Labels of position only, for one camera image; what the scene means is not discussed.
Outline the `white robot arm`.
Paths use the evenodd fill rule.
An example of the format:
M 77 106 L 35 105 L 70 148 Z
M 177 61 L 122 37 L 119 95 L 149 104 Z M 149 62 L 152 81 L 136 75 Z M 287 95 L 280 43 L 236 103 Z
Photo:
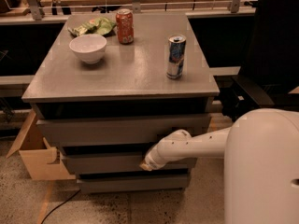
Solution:
M 140 167 L 185 158 L 224 159 L 225 224 L 299 224 L 299 113 L 256 109 L 226 129 L 192 136 L 177 130 Z

